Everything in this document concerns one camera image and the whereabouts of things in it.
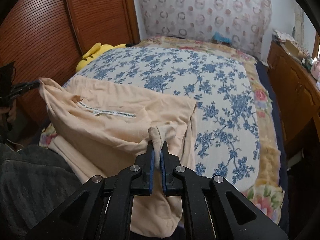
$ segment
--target yellow plush toy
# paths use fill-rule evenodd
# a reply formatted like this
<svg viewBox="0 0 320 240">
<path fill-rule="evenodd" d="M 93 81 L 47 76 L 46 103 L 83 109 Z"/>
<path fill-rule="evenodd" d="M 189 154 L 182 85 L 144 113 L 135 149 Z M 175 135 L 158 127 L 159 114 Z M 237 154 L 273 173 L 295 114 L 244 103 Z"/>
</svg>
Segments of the yellow plush toy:
<svg viewBox="0 0 320 240">
<path fill-rule="evenodd" d="M 108 45 L 108 44 L 101 45 L 100 42 L 94 44 L 92 46 L 92 48 L 86 54 L 84 54 L 82 56 L 82 60 L 77 65 L 76 73 L 79 70 L 83 69 L 88 63 L 93 61 L 95 58 L 100 56 L 102 53 L 104 53 L 110 49 L 116 49 L 116 48 L 125 48 L 125 44 L 119 44 L 115 47 Z"/>
</svg>

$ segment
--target blue floral bed sheet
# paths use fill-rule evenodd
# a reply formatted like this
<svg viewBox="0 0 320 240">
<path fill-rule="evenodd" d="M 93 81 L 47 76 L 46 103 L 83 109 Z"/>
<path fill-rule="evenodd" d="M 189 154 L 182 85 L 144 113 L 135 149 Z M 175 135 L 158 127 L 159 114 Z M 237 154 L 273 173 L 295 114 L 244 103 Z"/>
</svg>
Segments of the blue floral bed sheet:
<svg viewBox="0 0 320 240">
<path fill-rule="evenodd" d="M 197 174 L 222 175 L 240 191 L 255 183 L 260 143 L 254 95 L 237 60 L 182 49 L 113 49 L 76 75 L 194 98 Z"/>
</svg>

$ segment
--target beige garment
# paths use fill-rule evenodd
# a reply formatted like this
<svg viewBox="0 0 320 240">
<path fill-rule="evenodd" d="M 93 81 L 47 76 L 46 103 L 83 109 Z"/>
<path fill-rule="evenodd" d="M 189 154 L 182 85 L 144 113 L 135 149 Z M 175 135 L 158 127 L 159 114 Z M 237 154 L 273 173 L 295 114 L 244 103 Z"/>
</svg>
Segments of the beige garment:
<svg viewBox="0 0 320 240">
<path fill-rule="evenodd" d="M 72 78 L 66 89 L 49 78 L 40 81 L 40 94 L 60 134 L 50 148 L 65 158 L 82 183 L 96 174 L 114 176 L 132 165 L 137 155 L 145 153 L 149 139 L 155 145 L 167 140 L 169 152 L 179 156 L 182 165 L 195 168 L 195 100 L 82 76 Z M 136 117 L 96 116 L 79 101 Z M 144 236 L 168 237 L 181 215 L 180 197 L 163 195 L 156 171 L 153 194 L 134 198 L 131 230 Z"/>
</svg>

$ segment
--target bed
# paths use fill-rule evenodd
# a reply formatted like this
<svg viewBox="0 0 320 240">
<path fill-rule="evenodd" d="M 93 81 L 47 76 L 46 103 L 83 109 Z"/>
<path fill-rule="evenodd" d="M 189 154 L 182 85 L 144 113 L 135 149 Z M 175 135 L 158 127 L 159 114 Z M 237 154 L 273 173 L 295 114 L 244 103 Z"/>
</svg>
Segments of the bed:
<svg viewBox="0 0 320 240">
<path fill-rule="evenodd" d="M 260 61 L 224 45 L 159 36 L 107 51 L 76 75 L 194 98 L 197 174 L 224 176 L 288 232 L 279 113 Z M 55 136 L 49 125 L 40 145 Z"/>
</svg>

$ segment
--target navy blue mattress edge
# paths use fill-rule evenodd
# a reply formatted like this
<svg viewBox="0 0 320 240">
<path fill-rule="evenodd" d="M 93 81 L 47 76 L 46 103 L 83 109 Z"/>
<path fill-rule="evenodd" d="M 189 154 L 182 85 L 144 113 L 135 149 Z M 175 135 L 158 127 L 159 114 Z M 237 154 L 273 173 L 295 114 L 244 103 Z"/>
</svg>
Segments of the navy blue mattress edge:
<svg viewBox="0 0 320 240">
<path fill-rule="evenodd" d="M 276 99 L 276 94 L 274 93 L 270 80 L 268 78 L 267 67 L 262 64 L 261 61 L 256 63 L 256 69 L 259 75 L 261 84 L 269 92 L 270 99 L 272 100 L 272 119 L 275 125 L 276 138 L 278 149 L 281 152 L 280 155 L 280 171 L 279 171 L 279 184 L 284 190 L 284 201 L 281 209 L 281 219 L 279 222 L 279 227 L 288 234 L 289 232 L 289 198 L 288 198 L 288 175 L 287 175 L 287 165 L 286 165 L 286 155 L 284 151 L 280 113 L 278 108 L 278 102 Z"/>
</svg>

